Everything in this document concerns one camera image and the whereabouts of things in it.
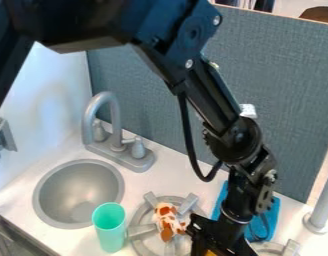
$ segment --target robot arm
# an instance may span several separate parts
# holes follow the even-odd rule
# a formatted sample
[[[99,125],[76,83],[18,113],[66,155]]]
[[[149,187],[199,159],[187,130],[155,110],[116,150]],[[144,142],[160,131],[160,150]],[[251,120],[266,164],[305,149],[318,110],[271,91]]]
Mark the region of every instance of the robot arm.
[[[263,145],[258,125],[239,115],[215,64],[201,54],[222,23],[207,0],[4,0],[0,8],[10,17],[6,34],[18,39],[26,35],[60,53],[132,44],[178,97],[187,151],[198,177],[210,181],[222,162],[230,166],[220,219],[191,216],[187,233],[192,255],[256,255],[243,233],[253,215],[271,204],[275,159]],[[6,49],[4,56],[11,57]],[[20,63],[22,58],[12,59]],[[11,81],[0,85],[0,104]],[[187,102],[203,118],[205,141],[219,159],[207,176],[197,164]]]

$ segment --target sink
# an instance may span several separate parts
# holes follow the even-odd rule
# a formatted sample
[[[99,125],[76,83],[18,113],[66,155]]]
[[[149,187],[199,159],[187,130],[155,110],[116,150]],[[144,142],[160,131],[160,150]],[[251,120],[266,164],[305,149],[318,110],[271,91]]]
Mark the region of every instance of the sink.
[[[124,180],[112,165],[98,160],[76,160],[56,167],[37,184],[33,208],[45,223],[63,229],[92,225],[94,209],[106,202],[120,203]]]

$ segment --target faucet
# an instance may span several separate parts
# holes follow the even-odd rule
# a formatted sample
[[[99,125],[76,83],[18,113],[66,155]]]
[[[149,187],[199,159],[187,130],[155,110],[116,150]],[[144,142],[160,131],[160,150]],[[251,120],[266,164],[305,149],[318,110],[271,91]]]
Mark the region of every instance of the faucet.
[[[120,107],[117,97],[112,92],[101,92],[95,95],[84,112],[82,121],[82,142],[84,145],[89,145],[94,141],[94,129],[93,122],[95,120],[96,112],[100,107],[109,103],[111,109],[111,121],[113,134],[110,138],[111,149],[114,151],[125,150],[125,145],[122,144],[122,130],[121,130],[121,118]]]
[[[113,132],[109,138],[101,120],[95,118],[96,112],[105,103],[109,103],[111,112]],[[82,142],[87,150],[134,172],[147,171],[155,161],[154,153],[145,148],[141,137],[122,138],[119,102],[112,92],[101,92],[90,100],[82,119]]]

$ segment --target blue cloth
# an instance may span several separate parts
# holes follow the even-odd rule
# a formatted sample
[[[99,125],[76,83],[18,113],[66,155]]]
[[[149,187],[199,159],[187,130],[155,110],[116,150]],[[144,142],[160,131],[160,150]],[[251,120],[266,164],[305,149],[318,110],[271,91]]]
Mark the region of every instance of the blue cloth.
[[[226,181],[223,184],[223,187],[221,189],[221,193],[219,195],[219,198],[216,201],[211,219],[217,220],[220,216],[220,207],[222,201],[227,196],[227,187],[228,187],[228,181]],[[274,231],[276,230],[277,222],[278,222],[278,215],[279,215],[279,208],[280,208],[280,199],[278,197],[274,197],[274,203],[272,204],[271,210],[266,211],[264,213],[268,226],[269,226],[269,232],[267,233],[267,228],[265,227],[263,220],[260,216],[254,216],[252,221],[249,225],[251,225],[252,231],[255,234],[256,237],[253,236],[253,233],[251,232],[249,226],[246,227],[245,230],[245,237],[249,242],[255,242],[258,241],[257,237],[265,237],[265,241],[270,241],[274,235]]]

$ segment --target plastic cup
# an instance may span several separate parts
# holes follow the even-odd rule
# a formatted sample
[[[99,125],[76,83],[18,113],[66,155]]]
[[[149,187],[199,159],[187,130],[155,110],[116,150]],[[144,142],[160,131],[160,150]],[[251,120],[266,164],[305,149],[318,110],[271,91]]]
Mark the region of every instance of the plastic cup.
[[[117,203],[105,203],[98,206],[92,215],[100,245],[108,253],[119,251],[125,242],[126,213]]]

